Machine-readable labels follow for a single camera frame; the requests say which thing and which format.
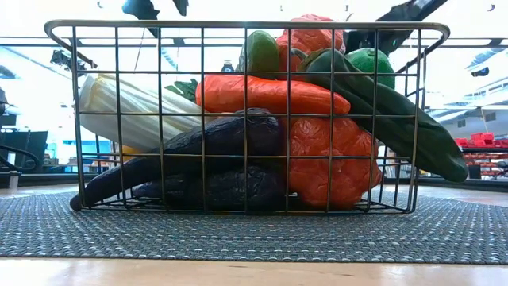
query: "woven mat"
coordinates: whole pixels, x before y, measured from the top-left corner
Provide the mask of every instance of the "woven mat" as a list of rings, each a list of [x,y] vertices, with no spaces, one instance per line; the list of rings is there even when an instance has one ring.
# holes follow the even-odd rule
[[[70,211],[0,199],[0,257],[508,265],[508,208],[420,196],[414,214],[330,217]]]

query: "ceiling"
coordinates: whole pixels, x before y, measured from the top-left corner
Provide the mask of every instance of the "ceiling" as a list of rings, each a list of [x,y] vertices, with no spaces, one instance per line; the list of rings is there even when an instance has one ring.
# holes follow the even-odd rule
[[[373,21],[377,17],[385,14],[393,5],[404,2],[403,0],[189,0],[190,6],[187,9],[188,16],[179,16],[173,3],[168,0],[152,0],[156,9],[160,10],[159,19],[176,20],[228,20],[228,21],[288,21],[293,17],[302,14],[314,13],[322,16],[331,17],[337,21],[343,21],[350,13],[352,16],[349,21]],[[487,12],[495,4],[496,8]],[[124,19],[132,20],[133,17],[121,12],[122,0],[103,0],[101,5],[97,6],[96,0],[64,1],[64,0],[17,0],[15,2],[0,2],[0,18],[4,29],[0,32],[0,37],[45,37],[43,25],[46,21],[67,18],[67,19]],[[501,23],[508,12],[508,2],[506,0],[475,0],[460,1],[448,0],[437,12],[429,16],[427,21],[435,21],[448,25],[452,30],[452,37],[508,37],[506,29]],[[60,36],[69,36],[69,30],[59,29],[56,31]],[[271,31],[274,36],[281,33],[280,30]],[[121,37],[138,37],[143,35],[143,29],[121,29]],[[199,37],[199,29],[167,29],[163,31],[163,37]],[[112,29],[79,29],[79,37],[113,37]],[[242,37],[241,29],[210,29],[206,30],[206,37]],[[424,37],[438,37],[438,33],[424,33]],[[151,35],[144,35],[144,43],[154,41]],[[48,40],[30,39],[24,42],[42,42]],[[88,44],[106,43],[111,40],[87,40]],[[139,44],[141,40],[130,40],[133,44]],[[221,39],[222,43],[237,43],[238,39]],[[468,44],[478,44],[480,41],[468,41]],[[47,65],[54,69],[50,63],[53,48],[11,48],[13,51],[25,55],[28,59],[37,63]],[[224,60],[237,60],[240,48],[208,48],[206,49],[205,70],[220,69]],[[94,61],[99,63],[101,68],[114,69],[114,49],[113,48],[87,48],[81,51]],[[508,64],[508,54],[501,53],[492,60],[491,74],[487,77],[473,78],[465,68],[471,63],[472,59],[482,52],[478,48],[451,49],[442,48],[433,52],[427,59],[427,72],[425,86],[427,87],[427,105],[444,105],[451,102],[463,100],[467,94],[474,92],[480,87],[501,79],[506,74],[506,64]],[[168,48],[167,54],[178,62],[179,70],[198,70],[199,67],[199,48]],[[391,54],[391,62],[394,67],[400,68],[406,61],[416,56],[415,48],[400,48]],[[121,68],[138,70],[150,70],[156,68],[156,49],[155,48],[122,48],[121,50]],[[170,68],[169,64],[164,62],[164,67]],[[15,71],[21,77],[34,78],[36,76],[42,79],[42,82],[48,82],[46,79],[52,79],[53,75],[48,75],[40,68],[26,68]],[[68,76],[65,71],[58,71],[64,79]],[[415,88],[415,80],[408,82],[409,90]],[[403,78],[398,78],[397,89],[404,91],[405,82]],[[62,89],[57,94],[70,93],[69,84],[62,84]]]

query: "carrot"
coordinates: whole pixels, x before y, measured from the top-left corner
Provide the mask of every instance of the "carrot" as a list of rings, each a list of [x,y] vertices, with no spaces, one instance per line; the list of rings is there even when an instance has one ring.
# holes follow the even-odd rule
[[[202,105],[201,84],[196,88],[196,103]],[[244,75],[208,75],[205,84],[205,109],[208,112],[235,112],[244,109]],[[266,108],[272,113],[287,112],[287,81],[247,78],[247,105]],[[325,88],[291,80],[292,114],[329,114],[330,91]],[[347,114],[349,102],[334,94],[335,114]]]

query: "shelf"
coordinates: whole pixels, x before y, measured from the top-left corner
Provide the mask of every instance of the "shelf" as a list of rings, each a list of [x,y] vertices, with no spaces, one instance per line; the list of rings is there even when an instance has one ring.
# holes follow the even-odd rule
[[[462,148],[462,153],[508,153],[508,148]]]
[[[385,178],[385,184],[396,184],[395,178]],[[400,178],[399,183],[409,185],[410,179]],[[440,177],[420,177],[418,178],[418,185],[430,187],[451,187],[459,189],[468,189],[475,191],[498,191],[508,193],[508,180],[480,180],[480,179],[467,179],[463,183],[449,182]]]

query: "zucchini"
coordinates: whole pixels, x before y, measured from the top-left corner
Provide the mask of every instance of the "zucchini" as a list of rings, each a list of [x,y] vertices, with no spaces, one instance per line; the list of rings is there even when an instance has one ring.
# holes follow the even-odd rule
[[[331,72],[331,48],[311,53],[300,65],[307,72]],[[360,72],[344,56],[335,52],[335,72]],[[330,89],[330,77],[308,75],[314,84]],[[372,114],[374,80],[369,76],[337,75],[333,91],[351,103],[350,114]],[[377,115],[415,115],[415,105],[404,95],[377,84]],[[371,118],[353,120],[372,132]],[[376,118],[375,137],[380,139],[399,156],[411,157],[414,143],[414,118]],[[459,147],[450,133],[427,113],[418,108],[418,143],[415,165],[422,170],[442,176],[452,182],[464,182],[468,167]]]
[[[248,154],[269,156],[279,155],[283,149],[283,127],[279,120],[270,116],[267,110],[251,108],[247,118]],[[207,155],[237,155],[237,157],[210,157],[206,159],[206,169],[212,172],[225,172],[244,163],[244,117],[223,117],[205,124],[205,147]],[[181,133],[164,146],[164,154],[201,154],[201,126]],[[158,180],[160,173],[159,157],[135,157],[123,165],[124,188],[129,189],[140,184]],[[201,157],[164,157],[164,175],[187,174],[200,176]],[[84,189],[85,207],[92,207],[102,199],[122,192],[120,184],[120,166],[111,168],[93,178]],[[81,209],[81,198],[71,199],[71,208]]]
[[[249,210],[266,210],[284,205],[284,182],[278,172],[270,168],[249,165],[247,168],[247,202]],[[244,167],[206,178],[206,205],[211,210],[244,209]],[[169,205],[176,209],[202,209],[202,178],[178,174],[164,180],[164,190]],[[140,198],[160,199],[160,180],[142,184],[133,189]]]

